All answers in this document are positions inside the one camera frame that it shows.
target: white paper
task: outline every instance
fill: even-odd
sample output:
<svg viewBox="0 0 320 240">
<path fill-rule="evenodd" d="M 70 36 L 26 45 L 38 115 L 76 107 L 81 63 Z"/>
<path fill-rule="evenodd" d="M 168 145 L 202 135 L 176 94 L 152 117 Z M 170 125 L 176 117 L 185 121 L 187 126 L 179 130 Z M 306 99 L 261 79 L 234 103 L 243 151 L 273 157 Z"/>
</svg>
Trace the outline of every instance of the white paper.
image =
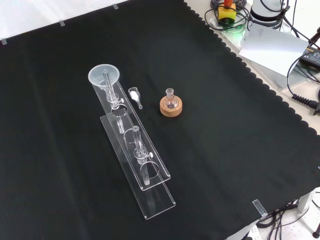
<svg viewBox="0 0 320 240">
<path fill-rule="evenodd" d="M 253 24 L 239 55 L 287 76 L 291 64 L 304 53 L 308 44 L 293 35 Z"/>
</svg>

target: glass vial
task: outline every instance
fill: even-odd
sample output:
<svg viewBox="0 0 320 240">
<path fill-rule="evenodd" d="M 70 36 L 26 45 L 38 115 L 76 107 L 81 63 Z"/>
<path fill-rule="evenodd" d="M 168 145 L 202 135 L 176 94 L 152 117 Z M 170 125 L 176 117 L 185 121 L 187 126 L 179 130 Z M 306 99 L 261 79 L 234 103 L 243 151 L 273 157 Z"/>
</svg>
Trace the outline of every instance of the glass vial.
<svg viewBox="0 0 320 240">
<path fill-rule="evenodd" d="M 168 88 L 165 90 L 166 98 L 164 99 L 164 106 L 168 109 L 174 109 L 178 106 L 178 99 L 174 95 L 174 90 Z"/>
</svg>

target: cable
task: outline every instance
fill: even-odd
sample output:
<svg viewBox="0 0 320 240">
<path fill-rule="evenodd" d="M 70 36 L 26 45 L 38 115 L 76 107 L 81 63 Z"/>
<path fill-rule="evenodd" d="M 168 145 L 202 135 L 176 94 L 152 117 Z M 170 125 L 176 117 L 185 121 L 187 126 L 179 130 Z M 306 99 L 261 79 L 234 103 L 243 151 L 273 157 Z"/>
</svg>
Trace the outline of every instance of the cable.
<svg viewBox="0 0 320 240">
<path fill-rule="evenodd" d="M 292 26 L 295 24 L 296 7 L 297 7 L 297 0 L 295 0 L 294 8 L 293 8 Z"/>
<path fill-rule="evenodd" d="M 219 3 L 217 5 L 214 6 L 213 9 L 209 9 L 208 11 L 206 11 L 204 13 L 204 20 L 206 22 L 206 24 L 212 28 L 213 30 L 217 30 L 217 31 L 228 31 L 228 30 L 233 30 L 233 29 L 240 29 L 240 28 L 243 28 L 246 24 L 247 24 L 247 21 L 248 21 L 248 18 L 249 18 L 249 10 L 246 9 L 244 6 L 242 5 L 235 5 L 236 6 L 236 9 L 232 8 L 232 7 L 229 7 L 229 6 L 223 6 L 222 5 L 223 3 Z M 241 10 L 243 10 L 244 14 L 242 12 L 240 12 L 239 10 L 237 10 L 237 7 L 239 7 Z M 225 8 L 225 9 L 232 9 L 234 10 L 238 15 L 242 16 L 242 18 L 236 22 L 234 22 L 233 24 L 227 24 L 225 22 L 222 22 L 218 19 L 218 16 L 217 16 L 217 10 L 218 8 Z M 213 11 L 214 12 L 214 16 L 215 18 L 217 19 L 218 23 L 223 25 L 224 27 L 223 28 L 216 28 L 215 26 L 213 26 L 211 23 L 208 22 L 207 20 L 207 14 L 209 12 Z M 235 24 L 241 22 L 244 20 L 244 23 L 241 23 L 239 25 L 236 25 L 234 26 Z"/>
<path fill-rule="evenodd" d="M 308 53 L 306 53 L 306 54 L 303 54 L 301 57 L 307 56 L 307 55 L 312 54 L 312 53 L 313 53 L 313 52 L 308 52 Z M 289 67 L 289 70 L 288 70 L 288 72 L 287 72 L 287 74 L 286 74 L 286 86 L 287 86 L 289 92 L 292 94 L 292 99 L 294 99 L 294 100 L 296 100 L 296 101 L 298 101 L 298 102 L 300 102 L 300 103 L 302 103 L 302 104 L 304 104 L 304 105 L 307 105 L 307 106 L 309 106 L 309 107 L 312 108 L 312 109 L 315 109 L 313 115 L 316 115 L 317 113 L 320 113 L 320 103 L 317 102 L 317 101 L 314 101 L 314 100 L 309 100 L 309 99 L 304 98 L 304 97 L 302 97 L 302 96 L 299 96 L 299 95 L 297 95 L 297 94 L 294 94 L 294 93 L 292 92 L 290 86 L 289 86 L 289 74 L 290 74 L 290 70 L 291 70 L 291 68 L 293 67 L 293 65 L 294 65 L 297 61 L 299 61 L 299 59 L 300 59 L 300 57 L 297 58 L 297 59 L 291 64 L 291 66 Z"/>
<path fill-rule="evenodd" d="M 273 9 L 270 9 L 265 3 L 263 0 L 260 0 L 261 4 L 266 8 L 268 9 L 270 12 L 273 12 L 273 13 L 280 13 L 284 10 L 282 4 L 281 4 L 281 9 L 280 10 L 273 10 Z M 289 0 L 286 1 L 286 5 L 287 7 L 289 6 Z"/>
<path fill-rule="evenodd" d="M 286 17 L 283 17 L 283 20 L 291 27 L 291 29 L 293 31 L 296 31 L 297 33 L 299 33 L 301 36 L 303 36 L 305 39 L 307 39 L 312 45 L 315 45 L 318 49 L 320 49 L 320 47 L 312 40 L 310 40 L 310 38 L 308 38 L 307 36 L 305 36 L 303 33 L 301 33 L 299 30 L 297 30 L 289 21 Z"/>
<path fill-rule="evenodd" d="M 320 81 L 319 81 L 318 79 L 313 79 L 311 76 L 309 76 L 308 74 L 306 74 L 305 71 L 304 71 L 298 64 L 295 65 L 295 66 L 300 70 L 300 72 L 299 72 L 299 71 L 293 69 L 295 72 L 297 72 L 297 73 L 300 74 L 300 75 L 303 74 L 302 76 L 305 76 L 306 78 L 310 79 L 311 81 L 313 81 L 313 82 L 315 82 L 315 83 L 320 83 Z"/>
<path fill-rule="evenodd" d="M 318 205 L 315 203 L 315 201 L 312 200 L 312 202 L 313 202 L 313 204 L 320 210 L 320 206 L 318 206 Z"/>
<path fill-rule="evenodd" d="M 306 68 L 306 71 L 310 74 L 311 77 L 314 78 L 314 80 L 315 80 L 316 82 L 320 83 L 319 79 L 311 72 L 309 66 Z"/>
<path fill-rule="evenodd" d="M 282 225 L 282 227 L 287 226 L 287 225 L 290 225 L 290 224 L 294 224 L 295 222 L 297 222 L 299 219 L 301 219 L 304 215 L 307 214 L 307 212 L 309 211 L 309 208 L 310 208 L 310 207 L 308 207 L 308 209 L 306 210 L 306 212 L 305 212 L 301 217 L 299 217 L 297 220 L 295 220 L 295 221 L 293 221 L 293 222 L 290 222 L 290 223 L 287 223 L 287 224 L 285 224 L 285 225 Z"/>
</svg>

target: yellow device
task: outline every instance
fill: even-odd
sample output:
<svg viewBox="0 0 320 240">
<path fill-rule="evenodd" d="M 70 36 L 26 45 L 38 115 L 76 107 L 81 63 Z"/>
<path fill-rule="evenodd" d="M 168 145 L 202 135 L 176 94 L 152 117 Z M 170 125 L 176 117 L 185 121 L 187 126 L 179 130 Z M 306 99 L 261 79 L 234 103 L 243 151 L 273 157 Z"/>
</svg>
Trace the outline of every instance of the yellow device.
<svg viewBox="0 0 320 240">
<path fill-rule="evenodd" d="M 232 3 L 230 8 L 236 9 L 236 4 Z M 225 24 L 234 24 L 236 21 L 236 11 L 233 9 L 227 9 L 223 6 L 218 7 L 218 20 Z"/>
</svg>

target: black cable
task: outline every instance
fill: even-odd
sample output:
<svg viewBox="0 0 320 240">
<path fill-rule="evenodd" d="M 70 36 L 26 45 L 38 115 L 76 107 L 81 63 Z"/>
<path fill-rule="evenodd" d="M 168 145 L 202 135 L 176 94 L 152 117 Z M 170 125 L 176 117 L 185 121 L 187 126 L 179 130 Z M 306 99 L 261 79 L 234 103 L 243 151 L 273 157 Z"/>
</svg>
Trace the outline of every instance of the black cable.
<svg viewBox="0 0 320 240">
<path fill-rule="evenodd" d="M 287 225 L 290 225 L 290 224 L 294 224 L 295 222 L 297 222 L 299 219 L 301 219 L 304 215 L 307 214 L 307 212 L 309 211 L 309 208 L 310 208 L 310 207 L 308 207 L 308 209 L 306 210 L 306 212 L 305 212 L 301 217 L 299 217 L 297 220 L 295 220 L 295 221 L 293 221 L 293 222 L 290 222 L 290 223 L 287 223 L 287 224 L 285 224 L 285 225 L 282 225 L 282 227 L 287 226 Z"/>
<path fill-rule="evenodd" d="M 277 240 L 277 235 L 278 235 L 279 227 L 281 226 L 281 220 L 282 220 L 282 217 L 284 216 L 286 210 L 287 210 L 287 208 L 285 208 L 282 213 L 280 212 L 279 224 L 278 224 L 278 227 L 276 228 L 276 231 L 275 231 L 274 240 Z"/>
<path fill-rule="evenodd" d="M 318 49 L 320 49 L 320 47 L 314 42 L 311 41 L 310 38 L 308 38 L 307 36 L 305 36 L 303 33 L 301 33 L 299 30 L 297 30 L 289 21 L 286 17 L 283 17 L 283 20 L 290 26 L 290 28 L 293 31 L 296 31 L 297 33 L 299 33 L 301 36 L 303 36 L 305 39 L 307 39 L 312 45 L 315 45 Z"/>
<path fill-rule="evenodd" d="M 293 8 L 292 26 L 295 24 L 296 7 L 297 7 L 297 0 L 295 0 L 294 8 Z"/>
<path fill-rule="evenodd" d="M 287 74 L 286 74 L 286 86 L 287 86 L 289 92 L 290 92 L 293 96 L 294 96 L 295 94 L 291 91 L 291 88 L 290 88 L 290 86 L 289 86 L 289 74 L 290 74 L 290 71 L 291 71 L 292 67 L 295 65 L 295 63 L 299 61 L 300 58 L 303 58 L 304 56 L 307 56 L 307 55 L 310 55 L 310 54 L 313 54 L 313 52 L 305 53 L 305 54 L 303 54 L 302 56 L 300 56 L 299 58 L 297 58 L 297 59 L 291 64 L 291 66 L 289 67 L 289 70 L 288 70 L 288 72 L 287 72 Z"/>
<path fill-rule="evenodd" d="M 280 13 L 284 10 L 282 4 L 281 4 L 281 9 L 280 10 L 273 10 L 273 9 L 270 9 L 265 3 L 263 0 L 260 0 L 261 4 L 266 8 L 268 9 L 270 12 L 273 12 L 273 13 Z"/>
<path fill-rule="evenodd" d="M 295 65 L 295 66 L 300 70 L 300 72 L 299 72 L 299 71 L 293 69 L 295 72 L 297 72 L 297 73 L 300 74 L 300 75 L 303 74 L 302 76 L 310 79 L 311 81 L 313 81 L 313 82 L 315 82 L 315 83 L 320 83 L 320 81 L 319 81 L 318 79 L 317 79 L 317 80 L 316 80 L 316 79 L 313 79 L 311 76 L 309 76 L 308 74 L 306 74 L 305 71 L 304 71 L 298 64 Z"/>
<path fill-rule="evenodd" d="M 311 72 L 309 66 L 306 68 L 306 71 L 310 74 L 311 77 L 314 78 L 314 80 L 315 80 L 316 82 L 320 83 L 319 79 Z"/>
<path fill-rule="evenodd" d="M 242 12 L 240 12 L 240 11 L 237 10 L 237 9 L 234 9 L 234 8 L 232 8 L 232 7 L 229 7 L 229 6 L 223 6 L 222 4 L 223 4 L 223 3 L 219 3 L 219 4 L 215 5 L 215 7 L 214 7 L 213 9 L 209 9 L 208 11 L 206 11 L 206 12 L 204 13 L 204 20 L 205 20 L 206 24 L 207 24 L 210 28 L 212 28 L 213 30 L 217 30 L 217 31 L 228 31 L 228 30 L 232 30 L 232 29 L 240 29 L 240 28 L 243 28 L 243 27 L 247 24 L 247 21 L 248 21 L 248 18 L 249 18 L 249 10 L 248 10 L 248 9 L 246 9 L 246 8 L 243 7 L 242 5 L 237 5 L 237 4 L 236 4 L 236 8 L 239 7 L 241 10 L 243 10 L 243 12 L 244 12 L 244 14 L 243 14 Z M 241 18 L 240 20 L 234 22 L 233 24 L 227 24 L 227 23 L 225 23 L 225 22 L 222 22 L 222 21 L 220 21 L 220 20 L 218 19 L 218 16 L 217 16 L 217 10 L 218 10 L 218 8 L 232 9 L 232 10 L 234 10 L 238 15 L 242 16 L 242 18 Z M 225 27 L 223 27 L 223 28 L 216 28 L 215 26 L 213 26 L 211 23 L 208 22 L 208 20 L 207 20 L 207 14 L 208 14 L 209 12 L 211 12 L 211 11 L 214 12 L 214 16 L 215 16 L 216 19 L 218 20 L 218 23 L 221 24 L 221 25 L 223 25 L 223 26 L 225 26 Z M 243 20 L 244 20 L 244 23 L 241 23 L 241 24 L 239 24 L 239 25 L 234 26 L 234 24 L 237 24 L 237 23 L 239 23 L 239 22 L 241 22 L 241 21 L 243 21 Z"/>
<path fill-rule="evenodd" d="M 276 210 L 276 211 L 273 211 L 271 213 L 269 213 L 267 216 L 265 216 L 263 219 L 259 220 L 256 224 L 256 226 L 260 229 L 265 229 L 265 228 L 269 228 L 270 226 L 272 226 L 274 223 L 276 223 L 279 219 L 277 218 L 277 215 L 283 211 L 284 208 L 286 208 L 286 210 L 292 210 L 292 209 L 295 209 L 298 207 L 298 204 L 299 204 L 299 200 L 294 200 L 293 202 L 289 203 L 288 205 L 282 207 L 281 209 L 279 210 Z M 263 223 L 265 222 L 266 220 L 272 218 L 272 221 L 269 222 L 269 223 Z"/>
<path fill-rule="evenodd" d="M 312 202 L 313 202 L 313 204 L 320 210 L 320 206 L 318 206 L 318 205 L 315 203 L 315 201 L 312 200 Z"/>
</svg>

